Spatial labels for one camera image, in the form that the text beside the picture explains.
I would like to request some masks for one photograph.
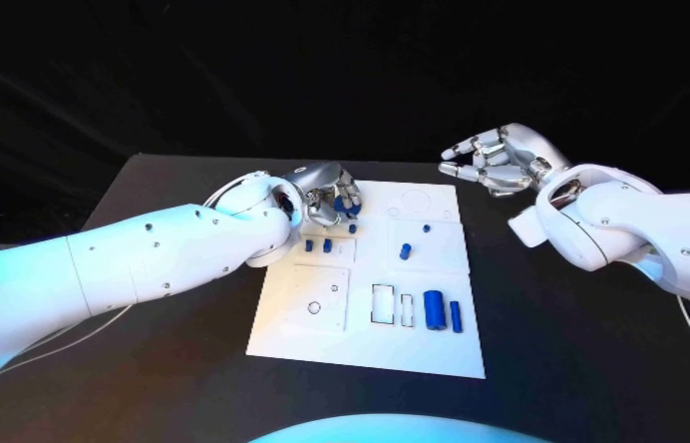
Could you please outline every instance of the black curtain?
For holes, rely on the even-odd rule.
[[[1,2],[4,208],[139,152],[435,162],[509,122],[687,189],[687,0]]]

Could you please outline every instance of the black tabletop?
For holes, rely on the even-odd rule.
[[[239,175],[305,162],[139,155],[84,229],[201,203]],[[675,297],[620,263],[587,273],[548,244],[521,245],[505,221],[530,192],[498,201],[435,164],[344,166],[361,180],[456,184],[485,380],[247,356],[265,270],[241,266],[0,376],[0,440],[246,441],[331,416],[411,413],[553,441],[687,441],[690,330]]]

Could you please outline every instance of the robotic hand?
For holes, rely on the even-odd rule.
[[[265,266],[301,241],[305,220],[355,220],[358,189],[334,162],[282,178],[254,172],[203,206],[144,214],[0,251],[0,367],[50,333],[87,317]]]
[[[508,225],[524,245],[545,240],[567,261],[594,270],[617,260],[671,293],[690,297],[690,194],[662,195],[638,177],[592,164],[570,168],[545,138],[520,124],[486,131],[446,149],[472,165],[442,162],[442,173],[479,182],[494,197],[527,188],[535,202]]]

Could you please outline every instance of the small blue piece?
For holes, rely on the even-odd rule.
[[[334,200],[334,210],[335,212],[342,212],[344,214],[355,216],[361,211],[361,204],[345,209],[345,206],[342,205],[342,196],[337,196]]]
[[[437,290],[429,290],[423,293],[423,316],[426,319],[426,330],[445,330],[442,293]]]
[[[401,244],[401,249],[399,250],[399,257],[403,259],[403,260],[407,260],[409,259],[409,252],[411,250],[411,245],[409,243],[403,243]]]
[[[449,303],[449,318],[452,320],[452,331],[455,333],[462,332],[462,320],[459,319],[459,303],[452,301]]]

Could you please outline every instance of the white pegboard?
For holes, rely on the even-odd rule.
[[[455,188],[357,184],[362,207],[355,233],[347,232],[345,225],[321,228],[306,223],[302,234],[314,241],[314,250],[305,252],[299,245],[267,269],[247,354],[483,378]],[[322,252],[325,237],[335,252]],[[411,245],[409,260],[399,259],[403,243]],[[293,275],[301,276],[302,286],[295,286]],[[348,277],[345,294],[342,280],[334,283],[342,277]],[[332,284],[338,292],[328,294]],[[373,284],[393,285],[393,325],[370,322]],[[442,331],[424,328],[426,290],[442,292],[447,323]],[[411,297],[411,328],[400,321],[403,294]],[[316,298],[324,305],[319,313],[309,314]],[[459,302],[462,333],[450,330],[452,300]],[[325,308],[321,321],[311,319]],[[335,325],[339,311],[342,330]]]

